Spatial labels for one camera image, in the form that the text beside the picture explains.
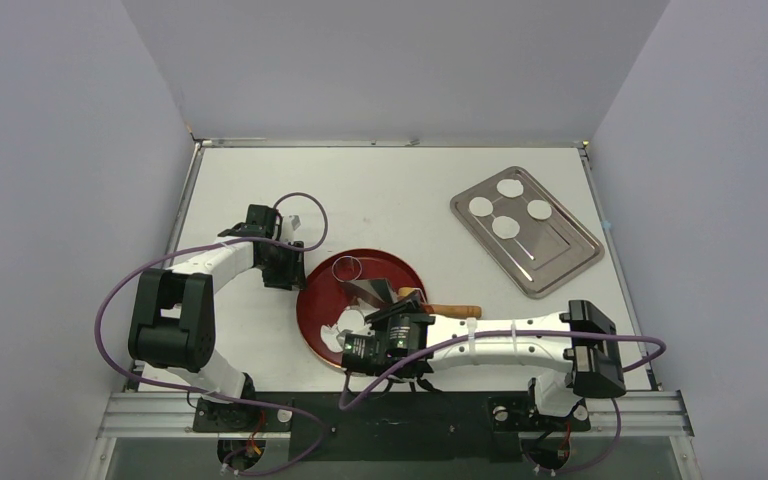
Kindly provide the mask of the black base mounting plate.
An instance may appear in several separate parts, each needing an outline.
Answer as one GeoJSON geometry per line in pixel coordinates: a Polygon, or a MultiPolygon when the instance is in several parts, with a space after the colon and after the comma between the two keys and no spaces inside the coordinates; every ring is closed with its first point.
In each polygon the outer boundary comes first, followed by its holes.
{"type": "Polygon", "coordinates": [[[289,438],[288,456],[309,461],[446,461],[491,463],[569,456],[569,434],[591,428],[586,407],[556,418],[540,414],[524,392],[375,394],[350,412],[335,393],[266,393],[281,410],[200,399],[191,429],[217,433],[219,458],[234,450],[235,465],[264,455],[273,434],[289,438]]]}

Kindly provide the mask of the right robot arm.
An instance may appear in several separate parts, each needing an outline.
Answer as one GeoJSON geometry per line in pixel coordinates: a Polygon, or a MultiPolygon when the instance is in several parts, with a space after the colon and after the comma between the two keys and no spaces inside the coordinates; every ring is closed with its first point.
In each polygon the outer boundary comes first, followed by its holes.
{"type": "Polygon", "coordinates": [[[456,319],[405,304],[365,321],[366,332],[344,337],[346,373],[419,383],[427,374],[466,366],[536,368],[523,403],[538,427],[568,417],[584,399],[627,392],[616,326],[587,300],[526,319],[456,319]]]}

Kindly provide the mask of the rectangular steel tray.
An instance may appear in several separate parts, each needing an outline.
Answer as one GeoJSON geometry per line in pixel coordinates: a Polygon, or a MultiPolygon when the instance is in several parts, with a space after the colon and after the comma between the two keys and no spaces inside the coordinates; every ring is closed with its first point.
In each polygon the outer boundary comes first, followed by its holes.
{"type": "Polygon", "coordinates": [[[450,210],[468,233],[482,246],[510,280],[529,298],[540,299],[569,283],[602,260],[605,248],[557,198],[526,169],[512,166],[480,181],[451,198],[450,210]],[[502,179],[520,180],[524,192],[517,198],[502,196],[496,184],[502,179]],[[474,197],[493,202],[493,213],[474,217],[468,209],[474,197]],[[553,207],[546,221],[527,213],[531,200],[541,199],[553,207]],[[501,240],[492,231],[494,217],[508,216],[520,224],[514,239],[501,240]]]}

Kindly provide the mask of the aluminium frame rail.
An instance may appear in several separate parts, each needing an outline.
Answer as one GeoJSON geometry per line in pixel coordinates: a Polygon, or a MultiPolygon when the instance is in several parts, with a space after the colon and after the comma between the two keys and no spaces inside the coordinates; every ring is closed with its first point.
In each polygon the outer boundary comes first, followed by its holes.
{"type": "MultiPolygon", "coordinates": [[[[522,394],[512,392],[396,392],[358,409],[340,413],[328,393],[273,393],[269,400],[305,409],[320,417],[332,432],[516,433],[535,436],[548,430],[536,420],[522,394]]],[[[288,438],[311,421],[284,408],[268,411],[249,430],[220,431],[213,421],[197,418],[197,404],[182,393],[121,393],[107,403],[98,435],[101,438],[288,438]]],[[[585,414],[558,423],[560,431],[584,436],[674,437],[693,433],[679,392],[633,391],[616,402],[587,400],[585,414]]]]}

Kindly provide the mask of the wooden dough roller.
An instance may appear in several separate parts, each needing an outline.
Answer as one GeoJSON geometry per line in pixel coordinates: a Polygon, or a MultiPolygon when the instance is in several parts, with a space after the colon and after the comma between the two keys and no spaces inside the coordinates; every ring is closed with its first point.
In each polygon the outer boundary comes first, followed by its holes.
{"type": "Polygon", "coordinates": [[[482,308],[477,305],[451,305],[434,304],[427,301],[424,292],[419,288],[401,287],[397,291],[399,300],[415,296],[426,313],[444,315],[457,319],[480,319],[483,315],[482,308]]]}

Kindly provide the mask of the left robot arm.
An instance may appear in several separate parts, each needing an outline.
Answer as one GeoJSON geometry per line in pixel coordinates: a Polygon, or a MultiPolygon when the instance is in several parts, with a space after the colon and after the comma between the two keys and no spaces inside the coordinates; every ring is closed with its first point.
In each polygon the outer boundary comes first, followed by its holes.
{"type": "Polygon", "coordinates": [[[302,290],[300,220],[275,207],[252,205],[244,221],[217,236],[218,248],[170,268],[140,274],[128,338],[131,357],[200,389],[199,419],[220,431],[249,430],[262,411],[251,377],[216,350],[214,296],[239,274],[260,271],[265,287],[302,290]]]}

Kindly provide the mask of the round red lacquer tray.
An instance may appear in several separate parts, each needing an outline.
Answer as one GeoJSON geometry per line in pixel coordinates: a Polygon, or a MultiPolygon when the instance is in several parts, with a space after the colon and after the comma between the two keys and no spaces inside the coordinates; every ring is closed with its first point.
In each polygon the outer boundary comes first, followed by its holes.
{"type": "Polygon", "coordinates": [[[352,304],[339,279],[386,278],[394,289],[414,287],[427,292],[419,274],[404,260],[388,252],[358,248],[336,253],[323,260],[307,276],[307,288],[296,301],[296,320],[307,346],[327,365],[339,367],[341,353],[330,352],[320,339],[320,328],[333,325],[352,304]]]}

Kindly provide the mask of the white dumpling wrapper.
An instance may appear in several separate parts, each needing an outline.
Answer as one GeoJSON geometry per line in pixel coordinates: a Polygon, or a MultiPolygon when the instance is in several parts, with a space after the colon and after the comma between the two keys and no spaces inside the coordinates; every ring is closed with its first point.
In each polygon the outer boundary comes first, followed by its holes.
{"type": "Polygon", "coordinates": [[[493,218],[492,231],[501,240],[514,239],[520,232],[520,224],[514,218],[498,216],[493,218]]]}
{"type": "Polygon", "coordinates": [[[493,213],[494,205],[491,200],[486,197],[474,197],[468,204],[469,212],[474,217],[487,217],[493,213]]]}
{"type": "Polygon", "coordinates": [[[496,184],[497,191],[504,197],[517,198],[524,192],[524,186],[520,180],[502,179],[496,184]]]}
{"type": "Polygon", "coordinates": [[[531,200],[527,204],[527,213],[536,221],[546,221],[552,216],[553,207],[545,200],[531,200]]]}

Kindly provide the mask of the white dough piece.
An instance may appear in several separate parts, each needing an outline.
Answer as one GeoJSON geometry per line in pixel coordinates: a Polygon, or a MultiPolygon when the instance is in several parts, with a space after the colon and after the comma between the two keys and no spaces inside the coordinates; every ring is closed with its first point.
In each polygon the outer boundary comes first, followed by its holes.
{"type": "Polygon", "coordinates": [[[363,313],[347,309],[333,325],[323,325],[320,328],[320,339],[330,352],[341,353],[349,334],[367,335],[368,333],[369,326],[365,322],[363,313]]]}

